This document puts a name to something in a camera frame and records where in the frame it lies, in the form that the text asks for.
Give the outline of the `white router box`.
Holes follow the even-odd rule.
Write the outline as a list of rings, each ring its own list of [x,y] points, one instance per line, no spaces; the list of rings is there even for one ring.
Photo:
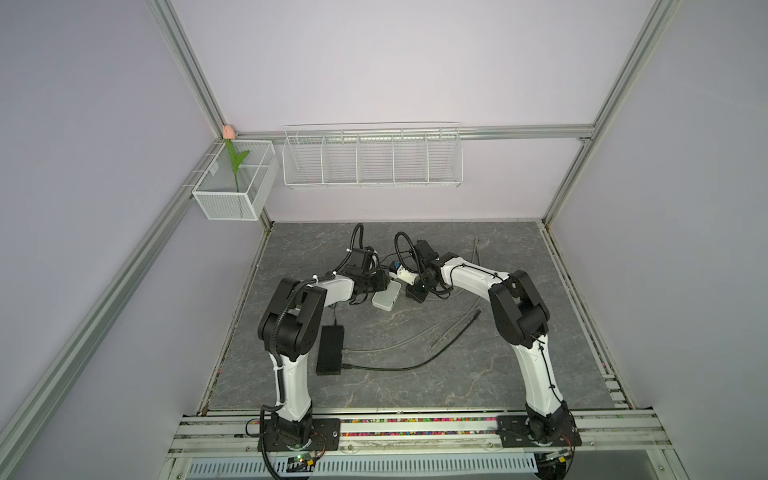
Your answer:
[[[401,290],[401,283],[392,280],[384,290],[378,291],[373,295],[372,305],[382,311],[391,312],[397,301]]]

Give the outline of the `black network switch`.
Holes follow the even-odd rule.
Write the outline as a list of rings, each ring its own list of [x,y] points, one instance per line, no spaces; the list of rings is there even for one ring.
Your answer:
[[[345,329],[341,325],[322,327],[316,363],[318,376],[341,374],[344,336]]]

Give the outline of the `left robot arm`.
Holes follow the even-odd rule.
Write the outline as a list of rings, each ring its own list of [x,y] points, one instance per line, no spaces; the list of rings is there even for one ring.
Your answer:
[[[374,248],[364,244],[364,225],[355,225],[343,260],[321,276],[280,280],[259,324],[258,337],[270,356],[276,401],[260,412],[260,433],[290,448],[311,443],[312,399],[307,356],[321,330],[323,311],[387,289],[389,276]]]

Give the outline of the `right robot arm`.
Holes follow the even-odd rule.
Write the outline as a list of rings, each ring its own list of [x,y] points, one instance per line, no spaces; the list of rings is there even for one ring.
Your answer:
[[[439,255],[428,242],[414,242],[402,231],[394,236],[401,266],[405,265],[401,241],[408,244],[415,262],[411,272],[417,289],[435,296],[461,289],[489,303],[496,330],[511,345],[525,386],[524,435],[536,445],[562,440],[568,447],[579,446],[581,437],[550,358],[550,312],[530,276],[522,270],[509,273],[480,266],[452,253]]]

